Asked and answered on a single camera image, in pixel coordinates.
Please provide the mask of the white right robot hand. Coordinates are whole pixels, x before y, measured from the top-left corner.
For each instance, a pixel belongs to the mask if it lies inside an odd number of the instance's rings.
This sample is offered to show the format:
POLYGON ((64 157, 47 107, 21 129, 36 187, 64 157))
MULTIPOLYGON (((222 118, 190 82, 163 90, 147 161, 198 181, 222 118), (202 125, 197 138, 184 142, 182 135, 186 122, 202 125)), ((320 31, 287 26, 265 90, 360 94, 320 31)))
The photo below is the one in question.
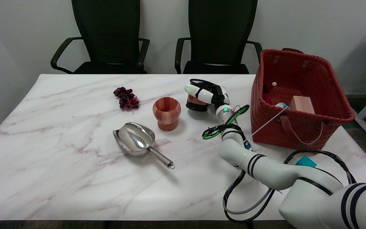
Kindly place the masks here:
POLYGON ((190 84, 185 85, 188 94, 186 107, 197 112, 206 112, 210 104, 215 110, 233 111, 226 88, 206 80, 190 79, 190 84))

